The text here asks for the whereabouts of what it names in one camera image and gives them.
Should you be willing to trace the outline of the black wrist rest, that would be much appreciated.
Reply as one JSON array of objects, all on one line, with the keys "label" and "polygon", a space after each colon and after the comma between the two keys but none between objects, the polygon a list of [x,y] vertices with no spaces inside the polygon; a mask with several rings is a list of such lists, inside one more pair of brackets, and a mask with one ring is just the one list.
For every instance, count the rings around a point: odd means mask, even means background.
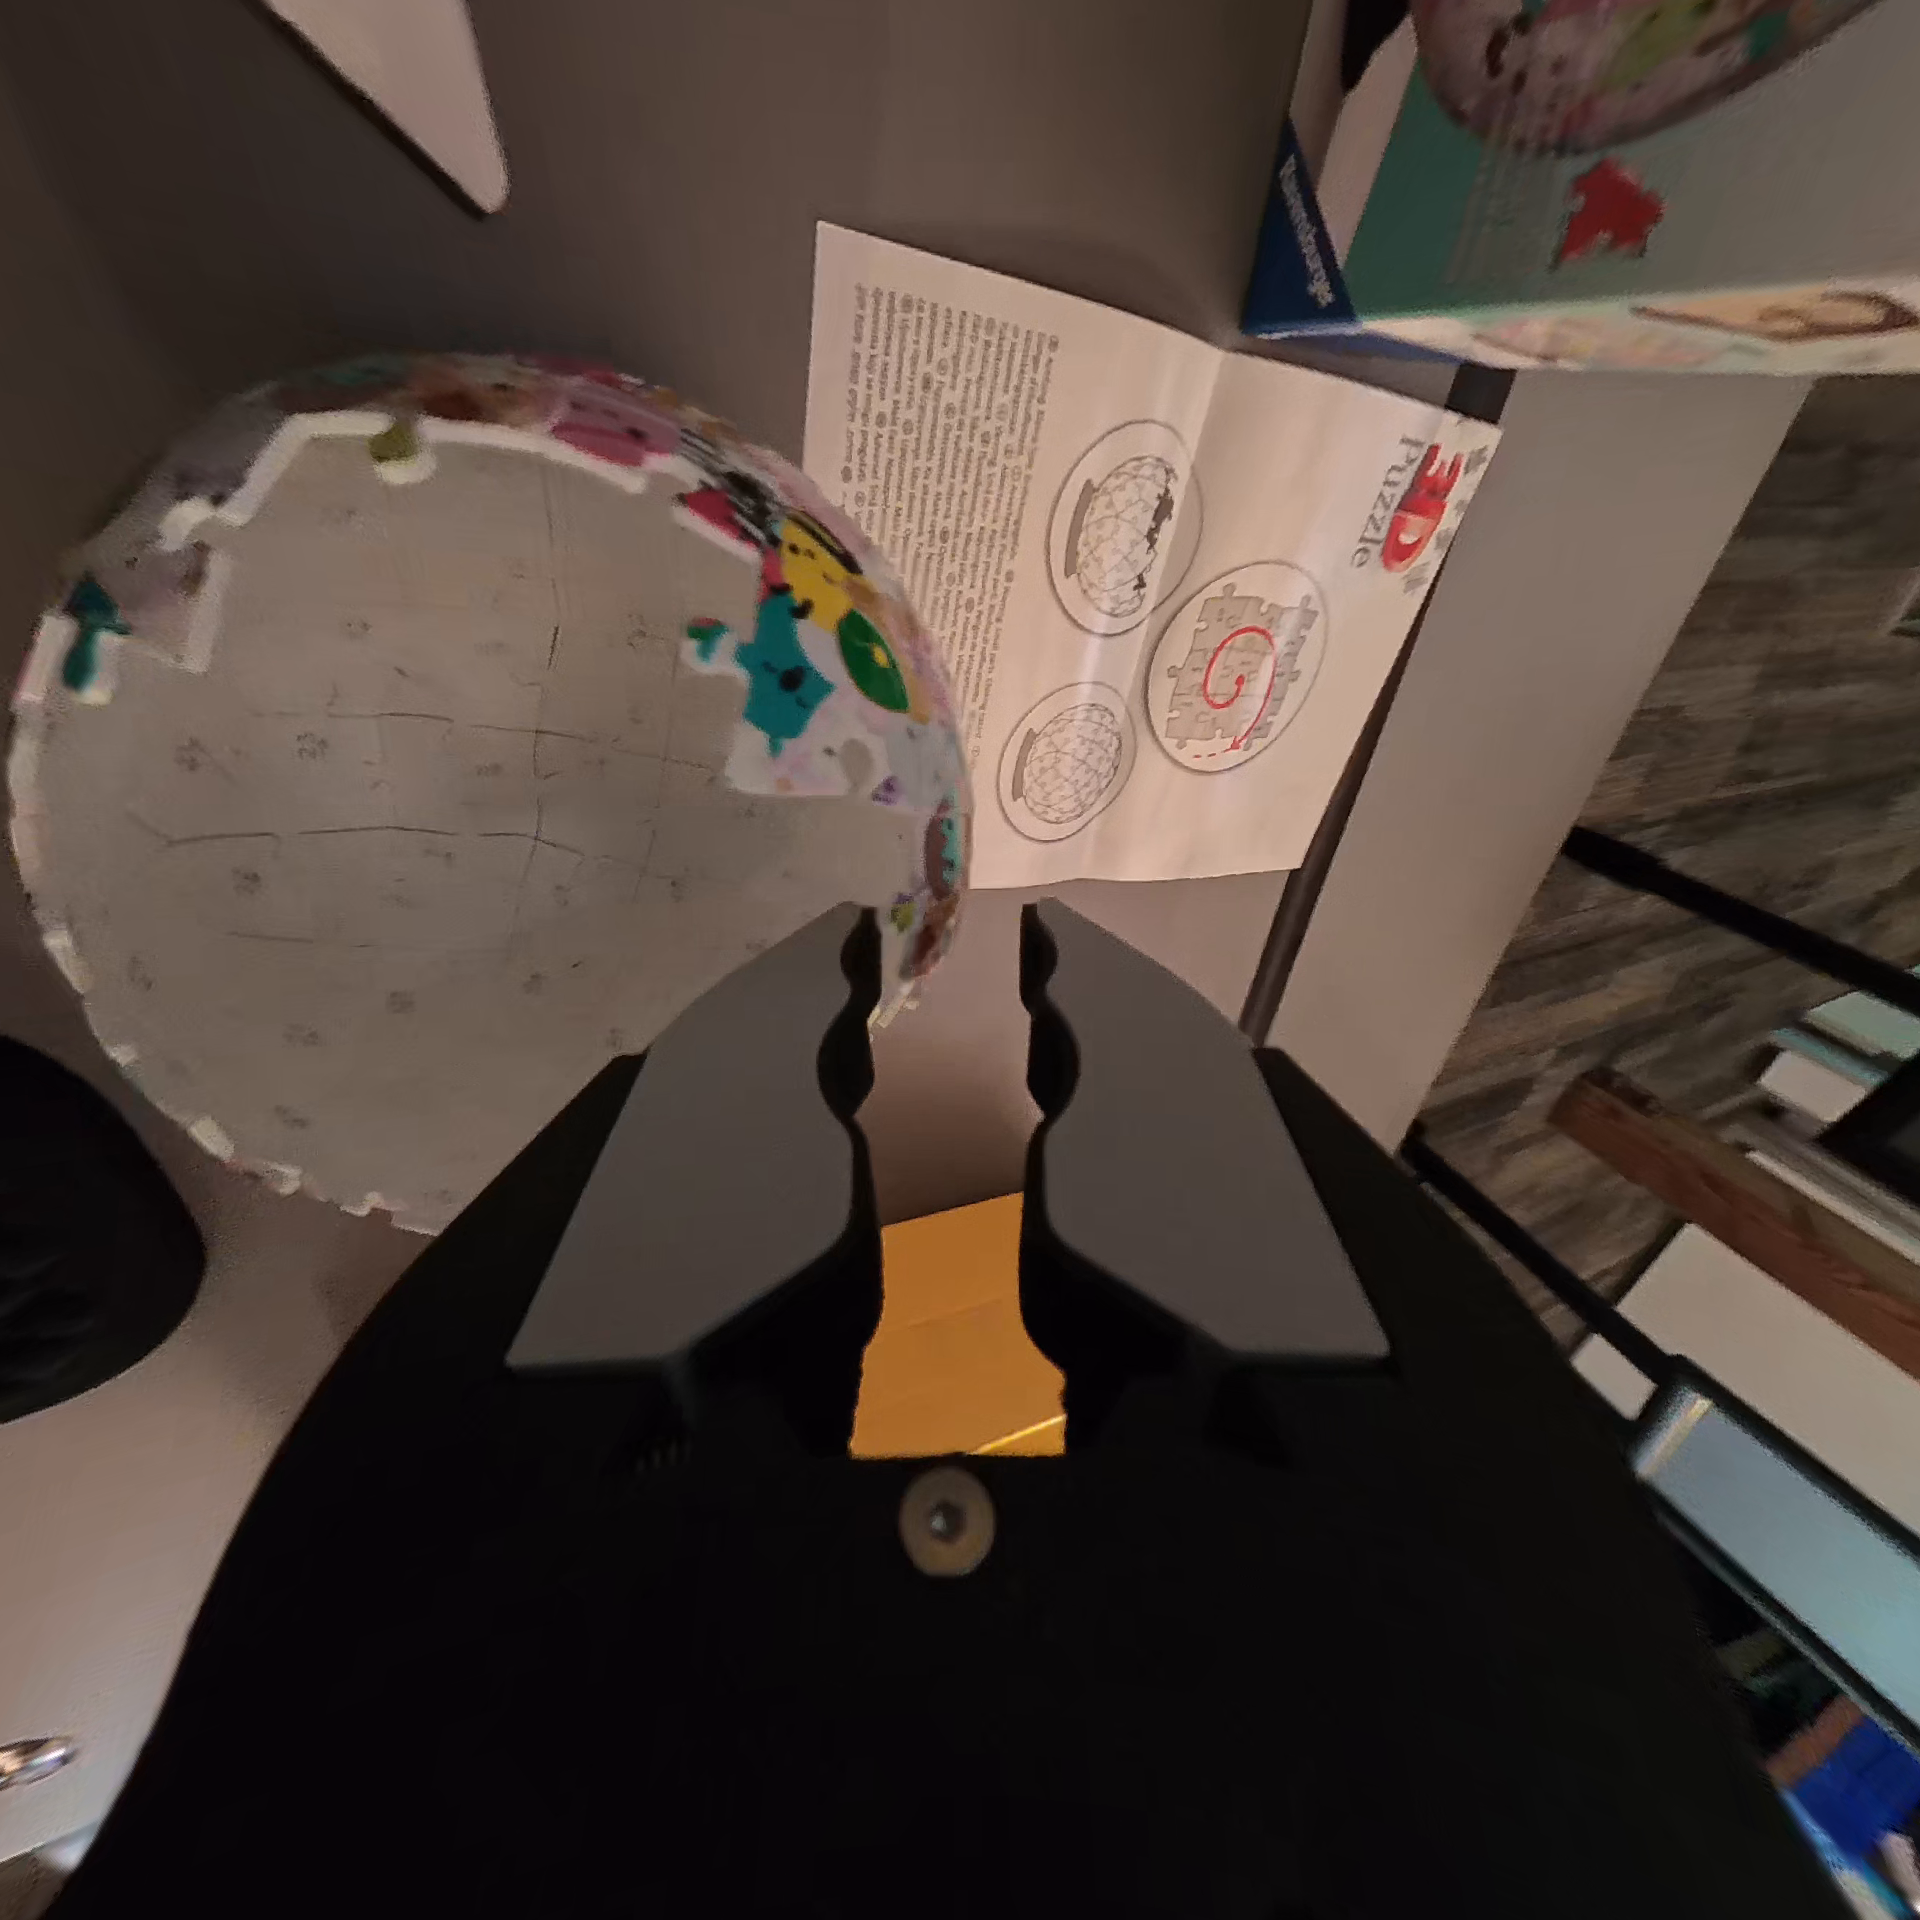
[{"label": "black wrist rest", "polygon": [[206,1242],[128,1120],[3,1040],[3,1422],[118,1379],[200,1295]]}]

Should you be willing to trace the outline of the wooden post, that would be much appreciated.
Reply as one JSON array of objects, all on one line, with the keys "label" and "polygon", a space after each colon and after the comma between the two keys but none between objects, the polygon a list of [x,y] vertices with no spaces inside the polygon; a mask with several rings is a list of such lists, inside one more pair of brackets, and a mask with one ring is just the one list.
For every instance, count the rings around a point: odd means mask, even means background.
[{"label": "wooden post", "polygon": [[1615,1072],[1587,1072],[1549,1124],[1803,1306],[1918,1371],[1916,1260]]}]

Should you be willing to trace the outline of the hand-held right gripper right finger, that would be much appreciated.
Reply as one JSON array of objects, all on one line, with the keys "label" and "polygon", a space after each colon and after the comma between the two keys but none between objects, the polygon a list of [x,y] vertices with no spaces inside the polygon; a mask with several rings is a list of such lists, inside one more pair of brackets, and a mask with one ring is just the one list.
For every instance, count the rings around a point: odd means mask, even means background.
[{"label": "hand-held right gripper right finger", "polygon": [[1020,1309],[1062,1375],[1062,1447],[1250,1431],[1288,1379],[1391,1347],[1253,1044],[1060,900],[1020,920],[1027,1091]]}]

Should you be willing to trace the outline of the black easel whiteboard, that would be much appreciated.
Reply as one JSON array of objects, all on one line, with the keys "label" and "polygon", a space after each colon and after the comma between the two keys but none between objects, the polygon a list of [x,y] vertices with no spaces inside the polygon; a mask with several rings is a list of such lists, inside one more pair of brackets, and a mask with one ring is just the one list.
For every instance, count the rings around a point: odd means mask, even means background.
[{"label": "black easel whiteboard", "polygon": [[[1698,1123],[1862,1229],[1870,1206],[1886,1216],[1899,1202],[1916,1216],[1916,1060],[1898,1064],[1884,1088],[1867,1092],[1860,1107],[1812,1141],[1782,1132],[1764,1136],[1752,1120],[1751,1142],[1736,1142],[1706,1120]],[[1624,1444],[1632,1471],[1648,1487],[1669,1533],[1819,1668],[1862,1716],[1916,1751],[1916,1531],[1696,1360],[1663,1348],[1635,1326],[1619,1303],[1579,1278],[1455,1167],[1422,1120],[1407,1127],[1399,1156],[1420,1187],[1440,1195],[1565,1307],[1589,1341],[1648,1384]],[[1916,1260],[1916,1227],[1901,1227],[1901,1239],[1888,1229],[1867,1232]],[[1739,1256],[1710,1235],[1706,1239]],[[1904,1379],[1916,1379],[1882,1360]]]}]

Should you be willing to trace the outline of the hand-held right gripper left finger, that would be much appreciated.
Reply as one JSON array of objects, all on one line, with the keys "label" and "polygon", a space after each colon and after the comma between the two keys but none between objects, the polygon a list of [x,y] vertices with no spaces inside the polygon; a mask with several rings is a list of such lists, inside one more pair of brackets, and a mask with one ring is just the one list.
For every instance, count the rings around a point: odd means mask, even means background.
[{"label": "hand-held right gripper left finger", "polygon": [[839,902],[646,1046],[507,1348],[518,1375],[630,1379],[670,1432],[744,1402],[811,1455],[850,1451],[879,1316],[856,1111],[879,927]]}]

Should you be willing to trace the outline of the white instruction sheet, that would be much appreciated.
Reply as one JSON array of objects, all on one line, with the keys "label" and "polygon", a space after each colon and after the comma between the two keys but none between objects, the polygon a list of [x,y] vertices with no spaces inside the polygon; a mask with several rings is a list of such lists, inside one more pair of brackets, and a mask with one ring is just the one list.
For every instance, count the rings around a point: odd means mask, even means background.
[{"label": "white instruction sheet", "polygon": [[973,883],[1295,870],[1500,428],[832,223],[810,347],[805,469],[940,643]]}]

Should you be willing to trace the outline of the printed puzzle box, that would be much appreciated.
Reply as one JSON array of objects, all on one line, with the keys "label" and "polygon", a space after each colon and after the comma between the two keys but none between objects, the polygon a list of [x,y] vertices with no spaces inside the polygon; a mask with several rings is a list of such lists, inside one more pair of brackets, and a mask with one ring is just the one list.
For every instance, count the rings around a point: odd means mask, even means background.
[{"label": "printed puzzle box", "polygon": [[1315,4],[1238,323],[1514,371],[1911,378],[1918,4]]}]

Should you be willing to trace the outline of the yellow plastic bin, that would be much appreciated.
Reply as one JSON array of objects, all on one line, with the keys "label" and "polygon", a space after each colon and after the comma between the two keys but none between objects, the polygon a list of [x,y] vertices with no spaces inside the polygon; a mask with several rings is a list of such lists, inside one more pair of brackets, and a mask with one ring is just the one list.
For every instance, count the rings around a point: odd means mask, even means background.
[{"label": "yellow plastic bin", "polygon": [[1020,1307],[1022,1205],[1006,1194],[879,1232],[883,1307],[853,1455],[1066,1451],[1066,1379]]}]

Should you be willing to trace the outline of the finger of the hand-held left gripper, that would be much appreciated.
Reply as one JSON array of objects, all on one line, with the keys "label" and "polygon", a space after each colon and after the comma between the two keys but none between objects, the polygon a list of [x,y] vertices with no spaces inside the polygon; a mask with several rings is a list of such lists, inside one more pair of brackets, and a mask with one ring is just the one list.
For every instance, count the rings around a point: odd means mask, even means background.
[{"label": "finger of the hand-held left gripper", "polygon": [[511,183],[466,2],[268,2],[477,215]]}]

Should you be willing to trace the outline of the colourful puzzle ball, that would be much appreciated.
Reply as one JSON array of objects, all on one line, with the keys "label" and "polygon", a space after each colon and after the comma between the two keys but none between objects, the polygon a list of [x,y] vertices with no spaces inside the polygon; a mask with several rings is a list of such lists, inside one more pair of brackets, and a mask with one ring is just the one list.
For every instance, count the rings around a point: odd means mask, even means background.
[{"label": "colourful puzzle ball", "polygon": [[839,902],[954,942],[938,643],[776,452],[559,354],[373,351],[192,422],[14,698],[40,942],[280,1194],[440,1232],[574,1091]]}]

